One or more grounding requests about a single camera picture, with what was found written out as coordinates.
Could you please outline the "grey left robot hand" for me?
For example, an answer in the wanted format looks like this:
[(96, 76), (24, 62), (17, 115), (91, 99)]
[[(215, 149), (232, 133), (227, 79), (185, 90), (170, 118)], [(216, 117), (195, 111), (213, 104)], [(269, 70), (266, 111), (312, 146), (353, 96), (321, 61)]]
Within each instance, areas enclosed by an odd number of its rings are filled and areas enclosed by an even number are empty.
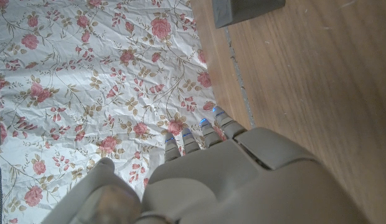
[(109, 158), (45, 217), (45, 223), (367, 223), (325, 166), (307, 149), (266, 128), (245, 129), (222, 108), (212, 110), (226, 135), (200, 122), (205, 149), (182, 130), (185, 154), (172, 134), (165, 162), (144, 194), (115, 174)]

